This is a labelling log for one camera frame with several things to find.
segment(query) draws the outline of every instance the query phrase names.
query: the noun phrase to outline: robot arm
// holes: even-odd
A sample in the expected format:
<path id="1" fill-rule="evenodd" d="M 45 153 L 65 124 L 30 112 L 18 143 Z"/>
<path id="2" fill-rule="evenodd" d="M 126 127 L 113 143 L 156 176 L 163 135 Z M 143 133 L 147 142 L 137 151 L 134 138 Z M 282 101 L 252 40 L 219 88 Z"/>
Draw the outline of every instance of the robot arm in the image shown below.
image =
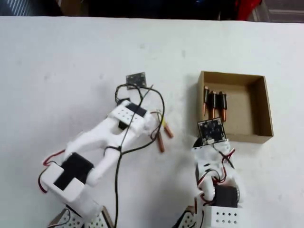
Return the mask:
<path id="1" fill-rule="evenodd" d="M 123 101 L 95 128 L 70 142 L 62 164 L 52 163 L 41 175 L 41 181 L 62 202 L 90 220 L 100 212 L 102 205 L 98 205 L 86 192 L 87 185 L 96 186 L 120 156 L 120 151 L 106 147 L 120 147 L 125 137 L 122 148 L 128 148 L 140 135 L 151 133 L 156 126 L 156 120 L 150 112 L 134 103 Z M 103 159 L 96 166 L 82 156 L 95 149 L 104 152 Z"/>

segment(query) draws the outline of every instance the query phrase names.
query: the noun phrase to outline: black electronic component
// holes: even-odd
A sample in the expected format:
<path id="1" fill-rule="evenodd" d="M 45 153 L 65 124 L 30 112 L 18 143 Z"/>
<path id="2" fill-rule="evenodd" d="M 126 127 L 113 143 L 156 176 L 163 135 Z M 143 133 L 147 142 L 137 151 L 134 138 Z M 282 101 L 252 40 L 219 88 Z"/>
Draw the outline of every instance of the black electronic component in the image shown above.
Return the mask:
<path id="1" fill-rule="evenodd" d="M 138 107 L 138 105 L 134 104 L 134 103 L 129 103 L 126 108 L 130 109 L 131 111 L 135 112 L 136 114 L 140 115 L 141 117 L 144 117 L 144 115 L 146 114 L 147 110 Z"/>
<path id="2" fill-rule="evenodd" d="M 122 130 L 126 129 L 128 127 L 127 124 L 125 124 L 124 122 L 122 121 L 119 121 L 119 124 L 118 124 L 118 127 Z"/>
<path id="3" fill-rule="evenodd" d="M 209 88 L 207 86 L 204 87 L 204 106 L 203 106 L 203 115 L 206 114 L 206 106 L 208 105 L 209 98 Z"/>
<path id="4" fill-rule="evenodd" d="M 226 185 L 215 185 L 215 197 L 213 206 L 217 207 L 238 207 L 238 195 L 237 188 Z"/>
<path id="5" fill-rule="evenodd" d="M 126 76 L 127 79 L 127 83 L 128 84 L 134 84 L 137 85 L 139 87 L 146 87 L 147 83 L 146 83 L 146 74 L 144 72 L 138 73 L 138 74 L 134 74 L 134 75 L 128 75 Z M 127 89 L 134 89 L 134 87 L 128 85 Z"/>
<path id="6" fill-rule="evenodd" d="M 208 100 L 208 106 L 211 110 L 211 118 L 214 119 L 215 117 L 215 109 L 218 107 L 218 104 L 217 104 L 217 93 L 215 91 L 212 91 L 210 94 L 209 94 L 209 100 Z"/>
<path id="7" fill-rule="evenodd" d="M 227 110 L 227 95 L 220 91 L 218 94 L 218 108 L 222 111 L 222 120 L 226 121 L 226 110 Z"/>
<path id="8" fill-rule="evenodd" d="M 86 183 L 86 178 L 94 165 L 78 153 L 72 153 L 61 165 L 63 173 L 54 184 L 62 191 L 66 189 L 73 178 L 77 178 L 82 183 Z"/>
<path id="9" fill-rule="evenodd" d="M 198 122 L 198 127 L 203 146 L 226 140 L 224 126 L 220 118 Z"/>

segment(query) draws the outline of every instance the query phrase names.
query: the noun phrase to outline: copper pin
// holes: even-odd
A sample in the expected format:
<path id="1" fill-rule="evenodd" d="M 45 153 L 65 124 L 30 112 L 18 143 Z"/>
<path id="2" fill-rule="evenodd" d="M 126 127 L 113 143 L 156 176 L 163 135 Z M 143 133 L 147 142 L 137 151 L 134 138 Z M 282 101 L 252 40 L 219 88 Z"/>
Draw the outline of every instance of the copper pin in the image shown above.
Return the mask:
<path id="1" fill-rule="evenodd" d="M 205 114 L 206 114 L 208 96 L 209 96 L 209 88 L 208 88 L 208 86 L 205 86 L 205 87 L 204 87 L 204 105 L 203 105 L 203 115 L 204 115 L 204 116 L 205 116 Z"/>
<path id="2" fill-rule="evenodd" d="M 223 119 L 223 122 L 226 121 L 226 110 L 225 109 L 222 109 L 222 119 Z"/>
<path id="3" fill-rule="evenodd" d="M 167 125 L 166 122 L 163 122 L 163 128 L 166 132 L 166 134 L 168 135 L 169 138 L 173 138 L 173 133 L 172 131 L 170 130 L 169 126 Z"/>
<path id="4" fill-rule="evenodd" d="M 162 136 L 162 134 L 160 132 L 158 132 L 158 134 L 157 134 L 157 143 L 158 143 L 158 147 L 159 147 L 161 153 L 164 153 L 165 152 L 165 146 L 163 144 L 161 136 Z"/>

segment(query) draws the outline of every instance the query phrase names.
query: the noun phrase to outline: red object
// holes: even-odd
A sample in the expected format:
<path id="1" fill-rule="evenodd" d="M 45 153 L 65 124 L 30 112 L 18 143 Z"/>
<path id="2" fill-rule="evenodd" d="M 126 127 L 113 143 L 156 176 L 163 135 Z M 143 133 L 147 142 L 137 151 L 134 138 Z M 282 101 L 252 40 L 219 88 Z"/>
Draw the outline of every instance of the red object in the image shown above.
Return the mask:
<path id="1" fill-rule="evenodd" d="M 51 158 L 53 158 L 53 157 L 56 157 L 56 156 L 62 154 L 64 151 L 65 151 L 65 150 L 62 150 L 62 151 L 59 151 L 58 153 L 52 154 L 51 156 L 49 156 L 48 158 L 46 158 L 46 159 L 43 161 L 42 164 L 43 164 L 44 166 L 49 166 L 49 164 L 51 163 L 49 160 L 50 160 Z"/>
<path id="2" fill-rule="evenodd" d="M 261 2 L 262 0 L 236 0 L 237 20 L 247 20 L 252 10 Z"/>

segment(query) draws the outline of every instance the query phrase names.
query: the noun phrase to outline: black chip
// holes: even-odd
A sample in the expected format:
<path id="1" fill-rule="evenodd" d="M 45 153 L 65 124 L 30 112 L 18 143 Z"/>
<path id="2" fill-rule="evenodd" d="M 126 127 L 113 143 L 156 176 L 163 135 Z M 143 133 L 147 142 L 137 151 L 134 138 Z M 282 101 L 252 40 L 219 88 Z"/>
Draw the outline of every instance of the black chip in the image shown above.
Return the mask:
<path id="1" fill-rule="evenodd" d="M 135 84 L 139 87 L 147 87 L 146 74 L 144 72 L 126 76 L 128 84 Z M 127 86 L 127 89 L 134 89 L 132 86 Z"/>
<path id="2" fill-rule="evenodd" d="M 147 110 L 138 107 L 138 105 L 134 104 L 134 103 L 129 103 L 126 108 L 130 109 L 132 112 L 140 115 L 141 117 L 144 117 L 144 115 L 146 114 Z"/>
<path id="3" fill-rule="evenodd" d="M 224 126 L 220 118 L 198 122 L 198 127 L 203 146 L 226 140 Z"/>
<path id="4" fill-rule="evenodd" d="M 238 207 L 238 190 L 232 186 L 216 185 L 214 206 L 217 207 Z"/>

